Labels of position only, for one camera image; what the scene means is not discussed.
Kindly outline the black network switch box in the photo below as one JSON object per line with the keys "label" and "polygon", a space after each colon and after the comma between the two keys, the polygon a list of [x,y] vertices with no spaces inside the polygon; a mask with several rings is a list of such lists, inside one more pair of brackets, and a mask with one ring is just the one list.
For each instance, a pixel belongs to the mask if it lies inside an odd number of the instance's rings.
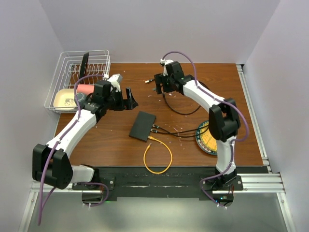
{"label": "black network switch box", "polygon": [[155,120],[155,115],[139,111],[129,133],[129,137],[147,142]]}

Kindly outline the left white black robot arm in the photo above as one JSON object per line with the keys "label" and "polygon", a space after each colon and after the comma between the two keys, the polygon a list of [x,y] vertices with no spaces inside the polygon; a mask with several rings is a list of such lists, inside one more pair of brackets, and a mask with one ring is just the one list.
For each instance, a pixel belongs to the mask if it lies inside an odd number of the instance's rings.
{"label": "left white black robot arm", "polygon": [[95,83],[94,91],[84,101],[77,101],[78,110],[65,128],[47,144],[37,144],[32,152],[32,178],[58,189],[71,183],[81,183],[88,189],[96,189],[100,178],[94,168],[86,165],[74,166],[70,155],[107,111],[133,110],[138,106],[131,88],[126,88],[126,98],[118,81],[101,80]]}

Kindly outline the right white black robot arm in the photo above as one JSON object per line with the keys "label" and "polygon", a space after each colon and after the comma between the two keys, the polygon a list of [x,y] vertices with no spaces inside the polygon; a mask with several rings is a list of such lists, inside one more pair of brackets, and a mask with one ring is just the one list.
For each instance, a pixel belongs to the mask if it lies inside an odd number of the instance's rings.
{"label": "right white black robot arm", "polygon": [[240,128],[240,119],[234,99],[225,99],[204,87],[196,77],[185,75],[179,62],[161,59],[163,72],[154,76],[158,94],[177,91],[191,98],[209,114],[208,130],[217,144],[217,164],[213,186],[225,190],[237,176],[235,165],[235,141]]}

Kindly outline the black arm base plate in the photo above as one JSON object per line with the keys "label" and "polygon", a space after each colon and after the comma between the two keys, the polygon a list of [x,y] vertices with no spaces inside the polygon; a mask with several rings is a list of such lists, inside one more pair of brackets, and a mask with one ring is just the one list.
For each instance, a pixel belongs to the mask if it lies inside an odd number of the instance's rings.
{"label": "black arm base plate", "polygon": [[120,197],[146,198],[198,198],[208,200],[212,196],[219,203],[228,206],[236,191],[243,190],[239,175],[219,186],[215,180],[208,180],[215,174],[213,167],[171,167],[163,174],[152,174],[144,167],[98,167],[97,182],[103,183],[108,192],[100,192],[98,185],[73,184],[73,190],[82,190],[84,203],[97,203],[100,196],[109,201]]}

